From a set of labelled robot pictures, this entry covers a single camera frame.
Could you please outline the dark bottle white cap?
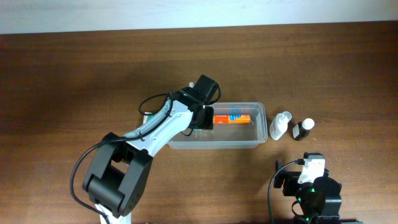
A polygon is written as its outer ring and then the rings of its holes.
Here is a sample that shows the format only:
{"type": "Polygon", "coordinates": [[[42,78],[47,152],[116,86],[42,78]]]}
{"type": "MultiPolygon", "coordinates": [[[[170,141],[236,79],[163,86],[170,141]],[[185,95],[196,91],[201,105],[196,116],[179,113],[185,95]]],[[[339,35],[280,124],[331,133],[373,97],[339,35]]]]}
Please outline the dark bottle white cap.
{"type": "Polygon", "coordinates": [[[312,118],[306,118],[305,120],[297,123],[292,130],[294,140],[301,141],[305,139],[309,135],[309,132],[314,125],[315,122],[312,118]]]}

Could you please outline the white spray bottle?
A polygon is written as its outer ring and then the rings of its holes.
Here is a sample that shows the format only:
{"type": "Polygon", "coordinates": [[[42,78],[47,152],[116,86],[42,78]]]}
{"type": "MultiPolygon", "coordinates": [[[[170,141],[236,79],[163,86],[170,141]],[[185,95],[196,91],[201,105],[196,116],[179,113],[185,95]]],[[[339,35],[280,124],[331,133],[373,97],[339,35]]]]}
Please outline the white spray bottle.
{"type": "Polygon", "coordinates": [[[288,111],[278,113],[270,124],[269,133],[275,141],[279,140],[288,128],[292,114],[288,111]]]}

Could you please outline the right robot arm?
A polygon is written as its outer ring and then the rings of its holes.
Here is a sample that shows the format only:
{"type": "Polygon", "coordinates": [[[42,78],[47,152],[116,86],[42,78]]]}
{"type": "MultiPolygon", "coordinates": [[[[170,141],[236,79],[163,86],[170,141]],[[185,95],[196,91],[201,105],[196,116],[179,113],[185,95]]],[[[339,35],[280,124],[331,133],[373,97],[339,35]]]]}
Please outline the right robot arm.
{"type": "Polygon", "coordinates": [[[269,216],[274,223],[271,209],[271,188],[282,189],[285,197],[294,197],[291,211],[294,214],[293,223],[309,224],[363,224],[355,219],[341,219],[340,208],[342,204],[342,185],[329,177],[329,170],[324,169],[323,174],[313,182],[299,182],[300,172],[287,171],[291,165],[304,165],[303,159],[289,162],[285,165],[275,162],[275,174],[272,176],[267,192],[269,216]]]}

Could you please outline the white green Panadol box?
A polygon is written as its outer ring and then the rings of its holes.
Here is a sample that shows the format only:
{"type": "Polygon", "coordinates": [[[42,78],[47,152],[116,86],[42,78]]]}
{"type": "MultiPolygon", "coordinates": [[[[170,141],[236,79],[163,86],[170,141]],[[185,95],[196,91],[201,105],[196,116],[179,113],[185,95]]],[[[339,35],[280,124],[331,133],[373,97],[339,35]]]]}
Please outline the white green Panadol box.
{"type": "Polygon", "coordinates": [[[148,122],[149,120],[151,120],[154,117],[153,114],[145,114],[143,117],[143,121],[142,123],[145,124],[146,122],[148,122]]]}

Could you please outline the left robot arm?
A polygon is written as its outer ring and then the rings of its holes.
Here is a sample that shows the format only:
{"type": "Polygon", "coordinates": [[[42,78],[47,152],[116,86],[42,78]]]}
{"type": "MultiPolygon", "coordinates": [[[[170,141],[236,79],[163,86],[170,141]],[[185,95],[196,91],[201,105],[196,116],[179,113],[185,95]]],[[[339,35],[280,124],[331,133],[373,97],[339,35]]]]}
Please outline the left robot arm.
{"type": "Polygon", "coordinates": [[[108,133],[89,148],[96,154],[82,183],[94,205],[78,203],[98,213],[101,223],[130,223],[154,156],[186,129],[212,129],[212,105],[220,97],[219,84],[201,75],[194,85],[164,94],[161,109],[136,130],[123,136],[108,133]]]}

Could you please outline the clear plastic container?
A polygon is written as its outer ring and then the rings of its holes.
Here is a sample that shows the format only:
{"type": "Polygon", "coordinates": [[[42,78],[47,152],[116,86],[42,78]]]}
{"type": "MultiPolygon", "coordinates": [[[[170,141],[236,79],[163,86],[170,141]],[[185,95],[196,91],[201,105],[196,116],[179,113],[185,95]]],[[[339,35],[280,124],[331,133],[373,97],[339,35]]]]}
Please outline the clear plastic container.
{"type": "Polygon", "coordinates": [[[246,115],[246,124],[215,124],[213,129],[196,129],[190,136],[174,136],[172,149],[253,149],[267,140],[264,105],[260,102],[228,102],[213,105],[215,115],[246,115]]]}

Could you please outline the orange Redoxon tube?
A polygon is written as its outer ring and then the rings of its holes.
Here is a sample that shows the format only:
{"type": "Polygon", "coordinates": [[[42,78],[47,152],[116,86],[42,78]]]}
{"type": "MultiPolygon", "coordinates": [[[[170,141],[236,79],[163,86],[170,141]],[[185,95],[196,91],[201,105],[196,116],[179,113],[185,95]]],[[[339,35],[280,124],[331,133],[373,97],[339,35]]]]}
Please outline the orange Redoxon tube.
{"type": "Polygon", "coordinates": [[[248,124],[251,122],[251,116],[248,114],[222,114],[214,115],[214,124],[248,124]]]}

